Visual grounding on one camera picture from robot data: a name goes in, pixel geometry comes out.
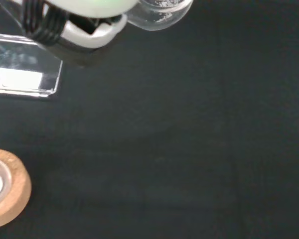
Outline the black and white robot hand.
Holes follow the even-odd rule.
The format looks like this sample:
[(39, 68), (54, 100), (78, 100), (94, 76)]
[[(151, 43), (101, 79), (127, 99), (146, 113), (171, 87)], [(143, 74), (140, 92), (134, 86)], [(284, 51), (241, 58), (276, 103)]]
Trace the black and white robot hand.
[(136, 0), (0, 0), (24, 37), (58, 58), (92, 65), (121, 35)]

